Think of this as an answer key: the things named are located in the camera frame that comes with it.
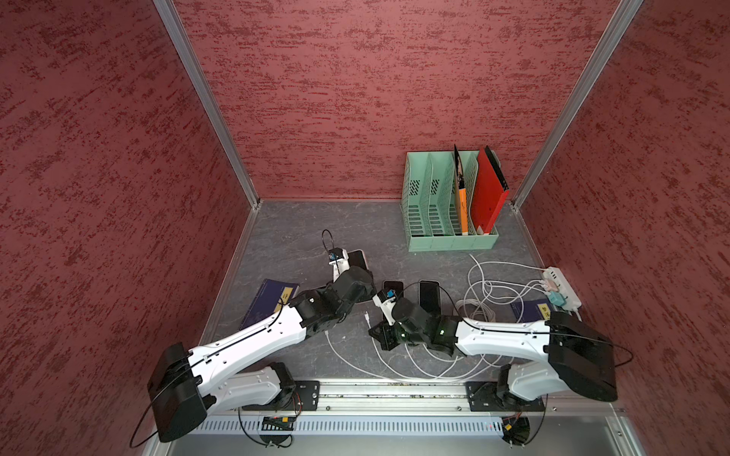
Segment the black phone white case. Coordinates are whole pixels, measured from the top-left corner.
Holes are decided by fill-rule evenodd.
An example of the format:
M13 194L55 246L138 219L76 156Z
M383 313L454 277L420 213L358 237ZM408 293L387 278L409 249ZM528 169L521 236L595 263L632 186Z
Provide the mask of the black phone white case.
M420 307L431 315L441 314L441 289L434 280L418 282L418 299Z

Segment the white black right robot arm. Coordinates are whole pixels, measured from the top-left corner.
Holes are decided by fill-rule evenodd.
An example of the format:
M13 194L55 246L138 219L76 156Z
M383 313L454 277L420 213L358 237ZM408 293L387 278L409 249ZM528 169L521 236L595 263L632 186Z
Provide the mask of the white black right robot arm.
M382 349L422 345L453 356L496 355L524 362L500 369L496 394L526 403L543 395L573 391L587 399L618 399L613 343L568 313L528 323L478 321L429 313L407 298L380 292L374 304L384 321L369 331Z

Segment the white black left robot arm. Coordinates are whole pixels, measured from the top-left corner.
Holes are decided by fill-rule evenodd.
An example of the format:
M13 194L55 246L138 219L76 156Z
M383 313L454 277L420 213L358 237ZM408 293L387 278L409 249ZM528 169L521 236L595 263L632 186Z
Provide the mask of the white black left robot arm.
M355 304L375 295L372 273L352 266L334 282L297 294L271 317L233 336L192 349L182 343L167 347L148 380L156 437L162 443L180 439L217 410L287 400L294 382L283 364L258 372L247 368L330 330Z

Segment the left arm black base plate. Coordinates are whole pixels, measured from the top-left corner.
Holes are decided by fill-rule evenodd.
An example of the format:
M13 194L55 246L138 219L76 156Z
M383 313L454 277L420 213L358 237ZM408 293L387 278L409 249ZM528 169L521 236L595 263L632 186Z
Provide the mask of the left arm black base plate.
M243 410L275 410L276 412L313 412L319 404L321 382L315 380L295 380L285 385L279 394L265 405L244 406Z

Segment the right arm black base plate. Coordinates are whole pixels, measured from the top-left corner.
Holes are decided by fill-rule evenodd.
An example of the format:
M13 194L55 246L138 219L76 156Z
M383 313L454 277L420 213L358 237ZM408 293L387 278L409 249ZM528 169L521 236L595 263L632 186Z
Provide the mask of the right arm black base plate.
M546 409L542 399L521 399L507 385L498 382L467 382L465 387L472 412L543 412Z

